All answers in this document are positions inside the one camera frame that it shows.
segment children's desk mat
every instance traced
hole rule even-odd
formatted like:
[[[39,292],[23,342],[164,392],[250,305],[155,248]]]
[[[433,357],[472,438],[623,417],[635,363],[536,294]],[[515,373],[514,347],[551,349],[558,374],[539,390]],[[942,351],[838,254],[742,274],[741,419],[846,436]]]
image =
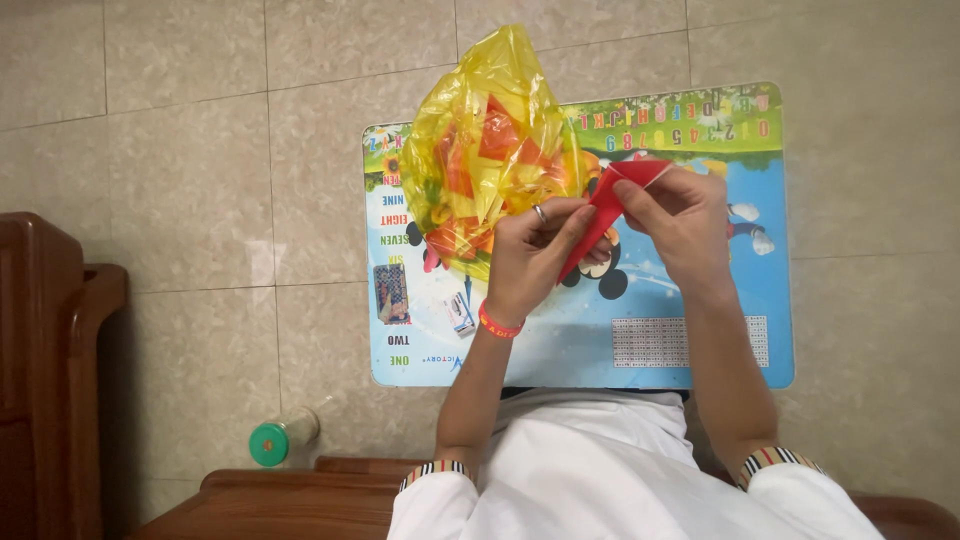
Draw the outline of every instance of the children's desk mat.
[[[780,89],[721,86],[563,106],[605,167],[650,154],[727,181],[730,266],[756,361],[773,388],[794,376]],[[363,133],[374,380],[449,386],[487,284],[429,257],[400,188],[410,124]],[[684,306],[650,238],[618,219],[611,260],[572,272],[527,319],[508,386],[688,388]]]

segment silver ring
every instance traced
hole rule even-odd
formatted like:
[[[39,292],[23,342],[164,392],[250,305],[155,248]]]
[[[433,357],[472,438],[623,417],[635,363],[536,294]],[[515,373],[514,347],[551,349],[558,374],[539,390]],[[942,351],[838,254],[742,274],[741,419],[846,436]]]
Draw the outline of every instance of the silver ring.
[[[540,221],[543,222],[543,225],[546,225],[546,214],[543,213],[543,209],[540,208],[540,205],[534,205],[534,211],[537,213],[537,216],[540,217]]]

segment white shirt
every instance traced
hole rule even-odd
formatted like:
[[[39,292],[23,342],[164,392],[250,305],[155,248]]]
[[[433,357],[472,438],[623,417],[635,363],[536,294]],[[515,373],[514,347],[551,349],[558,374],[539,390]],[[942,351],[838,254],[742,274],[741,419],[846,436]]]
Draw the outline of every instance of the white shirt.
[[[792,463],[747,493],[702,473],[680,396],[525,392],[501,403],[476,486],[432,473],[394,501],[390,540],[882,539],[847,493]]]

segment green bottle cap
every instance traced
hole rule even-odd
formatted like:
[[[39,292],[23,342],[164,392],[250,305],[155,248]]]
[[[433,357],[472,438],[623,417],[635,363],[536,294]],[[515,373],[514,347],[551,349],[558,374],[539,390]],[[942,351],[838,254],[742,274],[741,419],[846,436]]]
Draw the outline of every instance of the green bottle cap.
[[[250,455],[264,467],[275,467],[290,450],[287,432],[277,424],[260,424],[250,434]]]

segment striped sleeve trim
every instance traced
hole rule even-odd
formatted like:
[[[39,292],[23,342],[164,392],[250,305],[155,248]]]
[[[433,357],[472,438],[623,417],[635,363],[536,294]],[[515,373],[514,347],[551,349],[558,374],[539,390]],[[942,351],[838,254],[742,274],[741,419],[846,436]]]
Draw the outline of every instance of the striped sleeve trim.
[[[473,475],[463,463],[460,461],[454,461],[452,459],[441,459],[440,461],[434,461],[433,463],[424,463],[420,467],[414,469],[413,472],[407,475],[407,478],[403,479],[403,481],[400,483],[400,491],[410,487],[410,484],[426,475],[429,475],[430,473],[445,472],[460,473],[467,477],[470,481],[473,481]]]
[[[791,452],[785,448],[768,446],[750,454],[750,457],[747,458],[743,463],[743,467],[740,469],[740,476],[736,479],[736,486],[743,491],[747,491],[747,487],[750,486],[750,480],[757,471],[764,467],[777,465],[778,463],[796,463],[797,465],[809,467],[825,477],[829,477],[829,475],[820,468],[820,465],[817,465],[802,455]]]

